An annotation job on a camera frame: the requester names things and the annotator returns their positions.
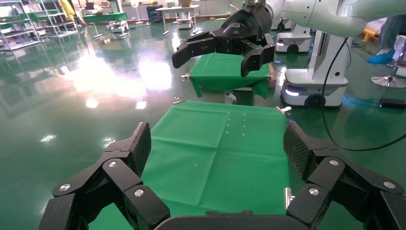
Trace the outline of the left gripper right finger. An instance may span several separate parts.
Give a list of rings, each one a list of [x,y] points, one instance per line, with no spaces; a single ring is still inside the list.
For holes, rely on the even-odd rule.
[[[309,229],[318,227],[330,204],[341,204],[366,230],[406,227],[404,188],[352,162],[329,141],[306,134],[289,121],[283,149],[304,182],[287,206],[287,214]]]

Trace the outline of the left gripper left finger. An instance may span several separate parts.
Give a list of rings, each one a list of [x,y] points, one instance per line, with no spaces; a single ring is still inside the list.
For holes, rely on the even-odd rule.
[[[109,144],[93,165],[53,189],[39,229],[86,230],[110,204],[133,229],[155,229],[170,210],[142,181],[150,151],[150,126],[141,122],[131,137]]]

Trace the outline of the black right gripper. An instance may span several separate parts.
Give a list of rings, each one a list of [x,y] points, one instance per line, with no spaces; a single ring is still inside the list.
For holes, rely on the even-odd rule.
[[[204,31],[182,40],[172,54],[173,67],[179,69],[192,57],[210,53],[242,54],[241,77],[273,62],[275,42],[269,34],[272,9],[266,3],[247,5],[228,17],[213,32]]]

